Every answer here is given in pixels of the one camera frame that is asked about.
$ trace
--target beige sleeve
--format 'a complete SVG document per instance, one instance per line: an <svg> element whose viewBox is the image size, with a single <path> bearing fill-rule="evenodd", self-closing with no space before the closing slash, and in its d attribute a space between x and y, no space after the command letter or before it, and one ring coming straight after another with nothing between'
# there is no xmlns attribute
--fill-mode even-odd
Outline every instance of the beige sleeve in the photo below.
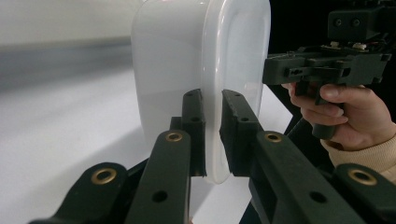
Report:
<svg viewBox="0 0 396 224"><path fill-rule="evenodd" d="M320 140L320 143L329 152L330 160L334 166L343 163L364 165L396 184L396 135L388 142L360 151L339 150L332 147L330 141Z"/></svg>

